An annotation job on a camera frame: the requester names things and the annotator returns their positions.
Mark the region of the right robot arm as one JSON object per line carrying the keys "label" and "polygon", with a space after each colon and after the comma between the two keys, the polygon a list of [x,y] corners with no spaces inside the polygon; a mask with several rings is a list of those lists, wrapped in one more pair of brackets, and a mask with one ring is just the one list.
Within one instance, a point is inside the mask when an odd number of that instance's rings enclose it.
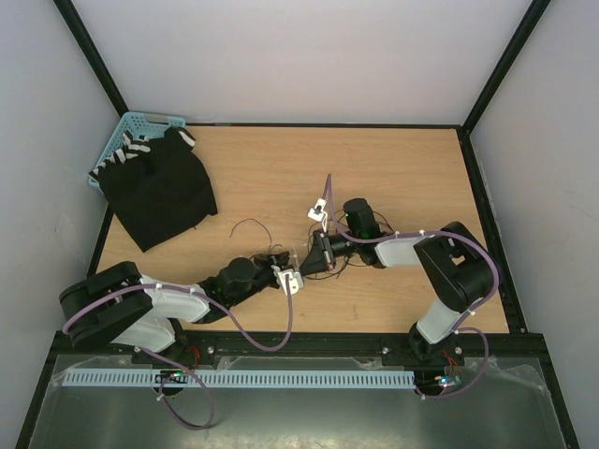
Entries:
{"label": "right robot arm", "polygon": [[429,364],[459,331],[466,317],[488,301],[500,285],[500,273],[489,253],[464,224],[451,222],[439,230],[401,234],[383,228],[366,199],[343,204],[343,222],[326,211],[319,198],[308,218],[320,228],[312,234],[312,246],[299,266],[302,276],[336,270],[339,258],[358,256],[373,268],[415,266],[423,269],[434,300],[408,333],[414,360]]}

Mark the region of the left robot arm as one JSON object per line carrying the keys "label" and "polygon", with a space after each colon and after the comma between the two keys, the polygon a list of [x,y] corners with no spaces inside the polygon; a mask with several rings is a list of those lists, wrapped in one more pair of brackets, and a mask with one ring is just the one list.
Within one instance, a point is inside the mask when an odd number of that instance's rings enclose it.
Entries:
{"label": "left robot arm", "polygon": [[287,252],[237,257],[217,275],[188,285],[160,282],[124,261],[67,287],[59,303],[63,333],[76,350],[141,346],[172,363],[187,349],[176,320],[210,324],[266,288],[280,288],[292,298],[302,287]]}

